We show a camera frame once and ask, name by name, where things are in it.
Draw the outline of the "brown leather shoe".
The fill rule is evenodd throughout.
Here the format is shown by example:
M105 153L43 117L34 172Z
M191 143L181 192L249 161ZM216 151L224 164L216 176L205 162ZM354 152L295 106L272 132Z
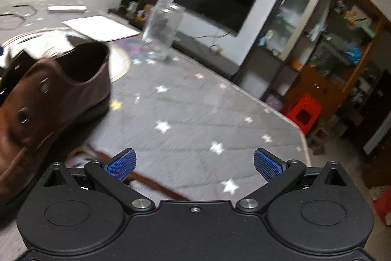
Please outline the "brown leather shoe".
M22 51L1 79L1 207L17 201L46 169L49 152L74 123L109 109L110 49L102 42L34 59Z

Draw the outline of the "brown wooden cabinet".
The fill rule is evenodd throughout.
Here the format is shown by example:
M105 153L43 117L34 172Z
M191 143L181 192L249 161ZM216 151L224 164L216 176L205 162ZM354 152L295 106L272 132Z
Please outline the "brown wooden cabinet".
M329 119L348 98L390 21L371 0L331 0L326 25L308 62L284 96L288 114L303 95Z

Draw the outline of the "glass display cabinet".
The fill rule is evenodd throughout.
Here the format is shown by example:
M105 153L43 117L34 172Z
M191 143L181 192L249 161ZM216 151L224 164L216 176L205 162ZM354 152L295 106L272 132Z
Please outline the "glass display cabinet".
M239 71L235 83L265 99L298 47L321 0L277 0Z

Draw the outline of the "white paper sheet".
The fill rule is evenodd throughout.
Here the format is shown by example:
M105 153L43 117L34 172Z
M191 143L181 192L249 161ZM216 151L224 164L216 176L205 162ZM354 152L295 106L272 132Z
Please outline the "white paper sheet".
M70 19L63 24L77 33L99 42L111 42L137 36L140 32L110 18L98 15L93 17Z

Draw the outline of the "purple waste bin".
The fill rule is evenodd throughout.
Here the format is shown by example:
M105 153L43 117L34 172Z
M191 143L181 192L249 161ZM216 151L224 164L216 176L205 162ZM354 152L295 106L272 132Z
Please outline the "purple waste bin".
M276 91L271 91L265 100L265 103L269 107L275 109L278 112L281 112L282 109L284 108L284 102L285 102L285 97Z

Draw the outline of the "clear glass jar mug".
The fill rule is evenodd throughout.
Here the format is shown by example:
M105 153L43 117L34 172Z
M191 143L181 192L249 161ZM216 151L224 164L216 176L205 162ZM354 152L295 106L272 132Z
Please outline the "clear glass jar mug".
M149 60L164 61L172 46L185 8L159 0L151 9L142 33L142 50Z

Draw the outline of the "white flat bar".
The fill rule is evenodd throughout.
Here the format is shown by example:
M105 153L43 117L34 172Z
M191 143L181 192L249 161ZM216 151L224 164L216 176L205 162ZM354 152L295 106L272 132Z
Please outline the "white flat bar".
M48 6L47 10L51 13L84 13L87 7L83 5L53 5Z

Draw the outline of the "round induction cooktop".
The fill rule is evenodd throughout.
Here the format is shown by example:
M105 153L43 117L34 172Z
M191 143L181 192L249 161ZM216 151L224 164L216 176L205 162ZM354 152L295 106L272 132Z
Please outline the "round induction cooktop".
M70 51L74 46L85 42L92 40L69 28L43 28L18 34L1 43L1 67L5 69L11 58L25 48L33 58L40 58ZM109 74L111 82L114 82L129 71L131 59L120 46L112 43L108 43L108 46Z

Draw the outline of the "red plastic stool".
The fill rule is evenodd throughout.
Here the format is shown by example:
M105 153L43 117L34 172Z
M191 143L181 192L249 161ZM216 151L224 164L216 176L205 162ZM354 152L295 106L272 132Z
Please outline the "red plastic stool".
M285 116L294 122L307 136L318 120L323 107L308 93L303 93L284 112Z

